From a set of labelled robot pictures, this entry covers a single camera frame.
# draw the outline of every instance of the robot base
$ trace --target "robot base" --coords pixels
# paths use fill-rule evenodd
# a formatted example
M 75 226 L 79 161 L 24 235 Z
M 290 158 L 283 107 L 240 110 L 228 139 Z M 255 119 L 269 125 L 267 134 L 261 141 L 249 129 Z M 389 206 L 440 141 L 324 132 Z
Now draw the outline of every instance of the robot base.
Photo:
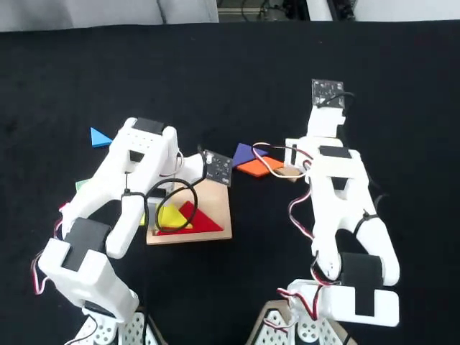
M 142 327 L 144 326 L 144 314 L 137 312 L 134 314 L 133 319 L 128 324 L 119 328 L 118 341 L 112 338 L 115 330 L 111 328 L 104 328 L 99 326 L 98 329 L 93 333 L 96 323 L 92 318 L 87 318 L 86 322 L 81 327 L 74 339 L 81 339 L 88 334 L 93 333 L 87 339 L 76 341 L 71 343 L 72 345 L 142 345 Z M 145 339 L 146 345 L 167 345 L 162 338 L 160 332 L 154 325 L 154 330 L 147 325 L 147 337 Z
M 246 345 L 342 345 L 347 332 L 335 321 L 320 319 L 313 321 L 307 314 L 293 327 L 285 331 L 273 329 L 263 323 L 266 318 L 278 326 L 290 322 L 290 311 L 285 300 L 270 301 L 265 304 L 257 319 Z M 347 345 L 356 345 L 349 339 Z

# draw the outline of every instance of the green piece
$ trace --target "green piece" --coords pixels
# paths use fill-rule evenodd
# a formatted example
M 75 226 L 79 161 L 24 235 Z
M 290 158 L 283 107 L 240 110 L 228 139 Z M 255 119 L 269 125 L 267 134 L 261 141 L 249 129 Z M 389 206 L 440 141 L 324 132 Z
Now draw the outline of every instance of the green piece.
M 75 182 L 75 189 L 77 192 L 80 190 L 81 186 L 87 183 L 89 180 L 90 179 Z

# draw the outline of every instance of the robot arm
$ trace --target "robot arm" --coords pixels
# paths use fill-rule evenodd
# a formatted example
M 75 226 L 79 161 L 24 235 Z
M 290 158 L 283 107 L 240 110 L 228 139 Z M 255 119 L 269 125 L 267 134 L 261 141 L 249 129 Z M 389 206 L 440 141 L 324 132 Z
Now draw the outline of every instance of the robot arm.
M 116 329 L 131 320 L 139 305 L 136 293 L 116 276 L 109 261 L 109 257 L 120 259 L 126 254 L 144 212 L 143 198 L 121 196 L 125 188 L 146 194 L 174 172 L 175 177 L 190 183 L 202 177 L 200 154 L 183 158 L 180 169 L 177 156 L 174 128 L 163 129 L 146 119 L 127 119 L 94 176 L 61 209 L 63 240 L 50 239 L 38 265 L 56 288 L 85 314 L 90 313 L 99 326 Z M 173 188 L 171 183 L 162 187 L 166 193 Z M 121 200 L 121 215 L 113 229 L 87 219 L 114 199 Z
M 313 156 L 305 177 L 315 216 L 311 250 L 316 267 L 333 284 L 322 286 L 315 302 L 321 282 L 296 280 L 287 290 L 302 295 L 310 305 L 315 303 L 321 318 L 396 326 L 398 296 L 382 290 L 382 286 L 397 283 L 400 266 L 387 228 L 374 209 L 361 155 L 344 147 L 336 137 L 338 126 L 345 122 L 343 100 L 337 98 L 334 105 L 318 106 L 338 92 L 343 92 L 343 84 L 314 80 L 308 133 L 300 139 L 286 139 L 286 146 L 296 145 Z M 285 165 L 304 170 L 303 157 L 289 150 Z M 339 253 L 335 239 L 339 229 L 353 233 L 368 254 Z M 298 298 L 293 299 L 292 306 L 299 318 L 307 315 Z

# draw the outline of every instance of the black table surface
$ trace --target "black table surface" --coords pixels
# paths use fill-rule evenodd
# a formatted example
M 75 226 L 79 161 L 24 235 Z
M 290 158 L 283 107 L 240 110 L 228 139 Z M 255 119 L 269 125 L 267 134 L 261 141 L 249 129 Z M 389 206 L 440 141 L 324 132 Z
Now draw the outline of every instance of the black table surface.
M 303 136 L 312 78 L 357 95 L 350 146 L 390 195 L 379 213 L 401 266 L 399 326 L 344 327 L 360 344 L 440 344 L 455 333 L 458 302 L 459 37 L 460 22 L 0 34 L 3 344 L 63 344 L 83 321 L 52 284 L 33 296 L 29 264 L 74 182 L 106 154 L 91 148 L 89 127 L 114 137 L 127 117 L 157 119 L 177 129 L 186 155 L 201 143 L 232 156 L 238 142 Z M 139 293 L 147 260 L 149 308 L 172 345 L 243 344 L 276 288 L 310 278 L 310 244 L 286 210 L 305 184 L 238 171 L 232 182 L 232 240 L 149 247 L 144 258 L 139 232 L 112 260 Z M 118 212 L 111 203 L 98 217 L 113 223 Z M 298 216 L 311 226 L 311 204 Z

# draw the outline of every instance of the blue triangle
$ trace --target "blue triangle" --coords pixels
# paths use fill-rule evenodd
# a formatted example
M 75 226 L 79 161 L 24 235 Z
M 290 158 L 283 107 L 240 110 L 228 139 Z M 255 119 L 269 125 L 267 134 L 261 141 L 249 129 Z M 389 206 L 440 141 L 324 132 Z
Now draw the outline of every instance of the blue triangle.
M 262 149 L 256 149 L 257 153 L 261 156 L 265 156 L 268 152 L 265 152 Z M 249 162 L 251 160 L 255 160 L 256 157 L 252 153 L 252 147 L 246 144 L 239 143 L 238 147 L 236 148 L 235 155 L 233 156 L 233 167 L 237 165 Z
M 111 143 L 112 139 L 100 133 L 100 131 L 98 131 L 97 129 L 91 127 L 91 145 L 93 145 L 93 147 L 108 146 Z

